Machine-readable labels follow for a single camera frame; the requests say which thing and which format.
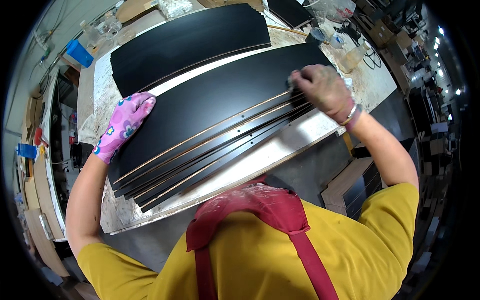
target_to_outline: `blue container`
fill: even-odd
[[[67,54],[76,59],[84,67],[88,68],[93,62],[93,56],[80,45],[78,40],[71,40],[67,44]]]
[[[36,156],[36,147],[29,144],[18,144],[16,150],[19,156],[27,158],[35,158]]]

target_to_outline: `glue bottle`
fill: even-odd
[[[370,50],[371,46],[367,41],[364,41],[360,46],[353,48],[344,57],[340,59],[338,68],[343,73],[350,73],[362,61],[363,56]]]

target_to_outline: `stack of black panels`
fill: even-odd
[[[113,51],[113,79],[123,97],[226,56],[270,46],[265,18],[246,3],[191,13]]]
[[[290,28],[300,28],[313,19],[297,0],[268,0],[268,9]]]
[[[218,170],[312,106],[287,91],[292,70],[331,63],[315,44],[277,48],[198,75],[157,97],[113,159],[117,197],[145,212]]]

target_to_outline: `metal bangle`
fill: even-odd
[[[350,111],[350,114],[348,115],[348,117],[345,121],[343,121],[339,124],[340,126],[345,126],[345,125],[348,124],[348,122],[350,122],[350,120],[352,120],[353,115],[355,114],[355,111],[357,110],[358,105],[359,104],[357,104],[357,103],[353,103],[353,107],[352,107],[352,110]]]

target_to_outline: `bracelet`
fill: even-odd
[[[360,114],[361,114],[361,111],[362,111],[362,107],[361,107],[360,104],[355,104],[355,106],[356,106],[355,111],[353,111],[353,112],[351,113],[351,118],[350,118],[350,120],[348,120],[348,123],[345,124],[345,129],[346,129],[347,131],[351,131],[351,130],[352,130],[353,126],[355,126],[355,123],[357,123],[357,120],[359,119]]]
[[[352,107],[352,110],[350,111],[350,114],[348,115],[347,119],[343,122],[341,122],[339,125],[340,126],[345,126],[348,124],[348,122],[350,122],[353,118],[353,115],[355,114],[355,111],[357,111],[357,107],[360,107],[360,104],[357,104],[357,103],[353,103],[353,107]]]

